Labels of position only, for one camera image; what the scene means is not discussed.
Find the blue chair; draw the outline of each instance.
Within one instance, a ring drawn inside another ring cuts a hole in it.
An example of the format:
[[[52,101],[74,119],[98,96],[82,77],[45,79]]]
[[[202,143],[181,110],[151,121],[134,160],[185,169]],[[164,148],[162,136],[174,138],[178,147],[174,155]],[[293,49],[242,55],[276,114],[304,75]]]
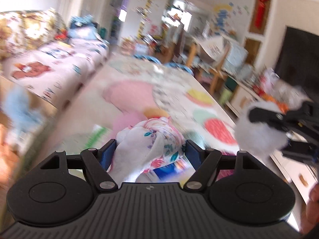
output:
[[[193,71],[189,67],[184,66],[182,64],[170,62],[170,63],[166,63],[164,66],[171,67],[171,68],[181,68],[182,70],[184,70],[184,71],[188,72],[189,74],[191,74],[192,76],[194,76]]]
[[[148,56],[148,55],[138,55],[138,54],[135,54],[133,55],[135,58],[137,59],[146,59],[150,62],[153,62],[153,63],[156,63],[158,65],[161,64],[161,62],[156,58],[156,57],[151,57],[151,56]]]

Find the ribbed surface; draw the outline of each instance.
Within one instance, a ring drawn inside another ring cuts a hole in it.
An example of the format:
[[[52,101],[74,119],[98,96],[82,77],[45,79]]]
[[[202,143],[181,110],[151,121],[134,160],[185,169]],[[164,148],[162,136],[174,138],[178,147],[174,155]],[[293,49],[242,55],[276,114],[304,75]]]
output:
[[[285,222],[260,228],[233,224],[214,213],[200,194],[184,192],[176,183],[169,183],[124,184],[115,193],[99,195],[92,208],[72,223],[54,228],[17,223],[2,237],[295,239],[299,234]]]

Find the patterned bedsheet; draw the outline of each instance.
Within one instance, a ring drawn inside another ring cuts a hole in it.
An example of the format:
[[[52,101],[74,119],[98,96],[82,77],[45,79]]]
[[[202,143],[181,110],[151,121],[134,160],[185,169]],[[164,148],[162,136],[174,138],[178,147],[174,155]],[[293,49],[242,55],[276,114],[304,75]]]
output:
[[[61,109],[108,56],[101,41],[74,39],[71,44],[51,42],[17,54],[3,62],[4,75]]]

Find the patterned tablecloth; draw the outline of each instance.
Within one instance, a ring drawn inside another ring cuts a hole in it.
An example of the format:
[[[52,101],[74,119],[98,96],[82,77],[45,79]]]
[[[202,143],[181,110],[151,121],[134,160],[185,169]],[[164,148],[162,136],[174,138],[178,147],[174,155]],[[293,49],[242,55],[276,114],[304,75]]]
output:
[[[67,137],[91,133],[95,125],[112,129],[121,114],[149,108],[165,110],[185,137],[201,147],[239,150],[233,121],[190,74],[114,53],[61,114],[37,162]]]

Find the white plush ball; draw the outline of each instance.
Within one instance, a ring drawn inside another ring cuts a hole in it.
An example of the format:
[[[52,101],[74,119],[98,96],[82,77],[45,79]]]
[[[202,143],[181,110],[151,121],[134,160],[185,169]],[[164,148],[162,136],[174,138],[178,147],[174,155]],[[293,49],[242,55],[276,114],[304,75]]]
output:
[[[269,127],[266,123],[249,121],[253,108],[262,108],[281,113],[273,102],[255,102],[250,104],[239,117],[235,127],[235,139],[241,150],[247,151],[256,158],[264,160],[275,150],[280,150],[288,143],[286,133]]]

